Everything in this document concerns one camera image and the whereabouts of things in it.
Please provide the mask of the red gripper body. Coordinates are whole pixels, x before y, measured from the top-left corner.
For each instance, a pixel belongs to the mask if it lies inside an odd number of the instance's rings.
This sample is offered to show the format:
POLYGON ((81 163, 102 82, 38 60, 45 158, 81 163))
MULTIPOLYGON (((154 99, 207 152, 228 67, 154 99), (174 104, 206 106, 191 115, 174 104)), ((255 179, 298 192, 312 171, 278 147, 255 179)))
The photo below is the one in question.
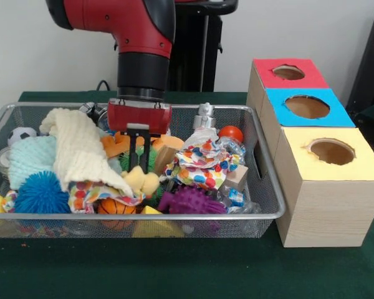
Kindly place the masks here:
POLYGON ((165 134, 171 114, 171 105, 163 102, 111 98, 107 107, 108 125, 115 131, 126 131, 134 125, 150 134, 165 134))

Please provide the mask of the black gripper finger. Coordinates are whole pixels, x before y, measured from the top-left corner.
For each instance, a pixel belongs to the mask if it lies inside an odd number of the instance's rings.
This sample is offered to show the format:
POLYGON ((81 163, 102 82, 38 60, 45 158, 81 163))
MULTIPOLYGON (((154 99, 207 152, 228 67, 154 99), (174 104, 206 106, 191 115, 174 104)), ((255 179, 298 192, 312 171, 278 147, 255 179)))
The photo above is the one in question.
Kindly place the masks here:
POLYGON ((150 160, 150 140, 151 136, 149 132, 143 132, 142 137, 144 139, 144 148, 142 153, 142 170, 145 174, 148 173, 149 160, 150 160))
POLYGON ((135 166, 138 165, 138 155, 136 153, 137 138, 139 137, 138 130, 129 130, 128 135, 130 137, 129 147, 129 170, 131 171, 135 166))

